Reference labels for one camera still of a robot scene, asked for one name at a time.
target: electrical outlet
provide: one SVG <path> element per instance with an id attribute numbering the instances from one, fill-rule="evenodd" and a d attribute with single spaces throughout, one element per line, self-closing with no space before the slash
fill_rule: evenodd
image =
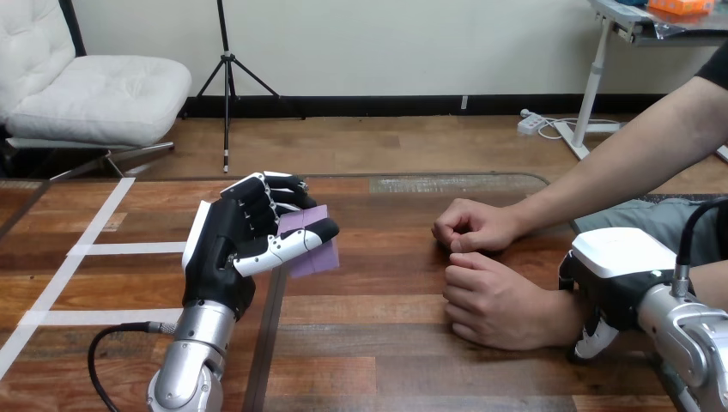
<path id="1" fill-rule="evenodd" d="M 519 122 L 518 132 L 524 135 L 535 135 L 545 123 L 545 118 L 533 113 Z"/>

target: black sleeve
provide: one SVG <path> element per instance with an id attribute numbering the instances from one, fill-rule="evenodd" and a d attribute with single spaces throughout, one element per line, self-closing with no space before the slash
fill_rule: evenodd
<path id="1" fill-rule="evenodd" d="M 728 41 L 713 54 L 696 76 L 728 90 Z"/>
<path id="2" fill-rule="evenodd" d="M 728 41 L 708 60 L 696 76 L 713 82 L 728 90 Z M 728 259 L 728 205 L 718 207 L 718 244 L 720 258 Z"/>

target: purple foam block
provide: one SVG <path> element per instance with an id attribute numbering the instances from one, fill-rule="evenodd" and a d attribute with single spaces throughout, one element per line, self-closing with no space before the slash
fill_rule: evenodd
<path id="1" fill-rule="evenodd" d="M 281 216 L 278 225 L 278 234 L 287 232 L 288 230 L 300 229 L 307 225 L 320 221 L 325 217 L 329 217 L 329 210 L 326 205 L 321 205 L 313 209 L 306 209 L 300 212 L 287 213 Z M 339 267 L 339 254 L 336 244 L 336 238 L 324 243 L 316 249 L 309 251 L 303 255 L 291 259 L 286 264 L 288 273 L 291 277 L 308 276 L 313 273 L 319 273 L 326 270 L 332 270 Z"/>

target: tripod stand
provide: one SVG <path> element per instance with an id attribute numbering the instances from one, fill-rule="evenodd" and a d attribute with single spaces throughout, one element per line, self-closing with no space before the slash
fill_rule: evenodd
<path id="1" fill-rule="evenodd" d="M 222 66 L 225 66 L 225 151 L 223 152 L 223 166 L 222 171 L 227 173 L 228 172 L 228 144 L 229 144 L 229 134 L 230 134 L 230 99 L 232 98 L 234 101 L 240 100 L 240 97 L 235 94 L 235 80 L 233 79 L 233 64 L 237 65 L 245 73 L 247 73 L 250 77 L 252 77 L 253 80 L 258 82 L 261 86 L 263 86 L 270 94 L 275 96 L 278 101 L 282 102 L 283 105 L 285 105 L 290 112 L 294 114 L 295 117 L 300 118 L 301 120 L 305 120 L 306 118 L 298 113 L 297 110 L 295 110 L 292 106 L 288 104 L 288 102 L 278 93 L 276 93 L 275 90 L 270 88 L 265 82 L 260 80 L 258 76 L 255 76 L 253 72 L 251 72 L 246 66 L 244 66 L 233 53 L 230 52 L 230 48 L 228 46 L 228 28 L 225 25 L 225 11 L 222 8 L 222 0 L 217 0 L 217 14 L 220 17 L 220 31 L 222 34 L 222 50 L 225 52 L 222 56 L 220 56 L 220 63 L 217 64 L 215 67 L 215 70 L 213 70 L 212 74 L 209 75 L 209 78 L 205 82 L 203 88 L 200 89 L 200 93 L 197 94 L 196 100 L 199 100 L 205 90 L 207 90 L 207 87 L 212 82 L 212 79 L 215 78 L 217 75 L 217 72 L 222 69 Z"/>

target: black robotic finger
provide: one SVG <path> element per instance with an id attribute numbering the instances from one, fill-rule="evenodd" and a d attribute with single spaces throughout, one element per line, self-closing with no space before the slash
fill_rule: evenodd
<path id="1" fill-rule="evenodd" d="M 264 215 L 268 213 L 269 210 L 272 210 L 270 198 L 267 195 L 264 195 L 253 201 L 243 203 L 242 209 L 252 217 Z"/>
<path id="2" fill-rule="evenodd" d="M 271 189 L 289 189 L 302 194 L 308 192 L 306 182 L 292 174 L 265 172 L 265 182 Z"/>
<path id="3" fill-rule="evenodd" d="M 238 183 L 229 186 L 227 189 L 220 192 L 220 196 L 223 199 L 235 199 L 242 203 L 249 203 L 258 200 L 260 197 L 265 196 L 265 183 L 260 177 L 263 175 L 260 173 L 248 176 L 242 179 Z"/>
<path id="4" fill-rule="evenodd" d="M 294 206 L 293 204 L 276 203 L 276 214 L 278 214 L 279 216 L 292 212 L 300 212 L 300 208 L 298 206 Z"/>
<path id="5" fill-rule="evenodd" d="M 309 197 L 306 193 L 286 190 L 271 190 L 270 198 L 276 203 L 288 203 L 298 206 L 301 209 L 310 209 L 318 206 L 313 197 Z"/>
<path id="6" fill-rule="evenodd" d="M 278 230 L 276 214 L 273 213 L 273 209 L 268 209 L 260 215 L 251 215 L 248 221 L 256 237 L 263 234 L 276 234 Z"/>

